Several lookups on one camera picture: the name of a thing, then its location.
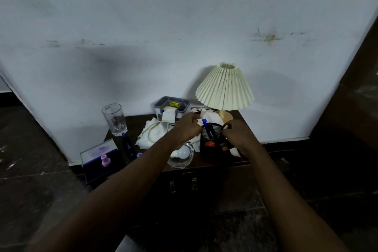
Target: tabletop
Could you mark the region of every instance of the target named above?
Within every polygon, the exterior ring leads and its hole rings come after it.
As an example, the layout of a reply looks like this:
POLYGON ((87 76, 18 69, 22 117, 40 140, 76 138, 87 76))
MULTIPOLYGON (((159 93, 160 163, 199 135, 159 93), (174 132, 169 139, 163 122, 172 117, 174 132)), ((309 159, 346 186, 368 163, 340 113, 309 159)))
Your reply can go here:
MULTIPOLYGON (((245 122, 239 111, 228 111, 228 112, 231 113, 234 119, 245 122)), ((152 120, 152 118, 154 117, 156 117, 156 114, 125 117, 127 129, 128 129, 127 136, 130 138, 132 144, 135 144, 138 136, 140 135, 143 128, 145 127, 146 121, 152 120)), ((109 130, 105 137, 105 140, 109 140, 109 139, 114 140, 118 149, 121 151, 122 155, 124 156, 126 164, 130 164, 133 160, 128 158, 123 150, 122 137, 116 137, 112 135, 112 133, 109 130)), ((137 145, 134 145, 134 147, 135 147, 136 153, 145 151, 145 149, 139 149, 139 146, 137 145)), ((184 169, 174 169, 173 167, 167 164, 164 167, 163 172, 173 171, 173 170, 195 170, 198 168, 212 167, 212 166, 218 166, 218 165, 237 166, 237 165, 246 165, 246 164, 249 164, 249 161, 243 157, 235 157, 231 155, 229 159, 225 162, 224 160, 216 158, 214 156, 209 157, 207 155, 201 154, 201 152, 198 152, 194 154, 192 162, 184 169)))

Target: person's left hand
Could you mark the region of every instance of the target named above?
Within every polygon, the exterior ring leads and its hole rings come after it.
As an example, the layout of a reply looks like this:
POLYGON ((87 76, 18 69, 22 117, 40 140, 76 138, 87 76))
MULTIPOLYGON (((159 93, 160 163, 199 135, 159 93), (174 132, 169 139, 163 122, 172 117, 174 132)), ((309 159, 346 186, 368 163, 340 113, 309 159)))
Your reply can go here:
POLYGON ((201 133, 202 127, 197 124, 199 118, 200 115, 195 113, 185 114, 170 132, 175 134, 183 144, 201 133))

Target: pleated lampshade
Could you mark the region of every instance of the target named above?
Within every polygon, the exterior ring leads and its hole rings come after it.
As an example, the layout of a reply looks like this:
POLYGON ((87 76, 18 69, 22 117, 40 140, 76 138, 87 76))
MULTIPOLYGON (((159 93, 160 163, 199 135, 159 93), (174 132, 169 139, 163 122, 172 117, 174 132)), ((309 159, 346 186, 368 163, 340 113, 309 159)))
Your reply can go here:
POLYGON ((242 71, 234 63, 215 66, 199 85, 195 96, 208 107, 219 110, 238 110, 254 100, 242 71))

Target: lamp base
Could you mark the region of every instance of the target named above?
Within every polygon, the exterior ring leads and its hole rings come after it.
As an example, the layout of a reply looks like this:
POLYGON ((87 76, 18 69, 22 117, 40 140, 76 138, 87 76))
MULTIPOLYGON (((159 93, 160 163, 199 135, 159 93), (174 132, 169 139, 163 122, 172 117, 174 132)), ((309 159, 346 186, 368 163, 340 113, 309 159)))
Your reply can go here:
POLYGON ((220 116, 223 123, 227 123, 228 121, 231 121, 234 119, 234 117, 229 112, 224 111, 224 110, 215 111, 215 113, 220 116))

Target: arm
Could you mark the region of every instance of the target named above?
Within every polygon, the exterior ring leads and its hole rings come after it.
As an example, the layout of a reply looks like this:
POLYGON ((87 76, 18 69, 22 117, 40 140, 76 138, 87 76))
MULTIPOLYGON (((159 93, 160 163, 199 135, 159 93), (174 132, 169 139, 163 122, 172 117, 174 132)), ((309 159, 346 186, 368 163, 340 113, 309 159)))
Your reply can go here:
POLYGON ((171 153, 201 132, 199 115, 187 114, 141 157, 114 174, 27 251, 115 251, 125 221, 149 192, 171 153))
POLYGON ((348 251, 334 231, 315 213, 277 168, 247 125, 229 122, 227 141, 251 162, 264 204, 283 251, 348 251))

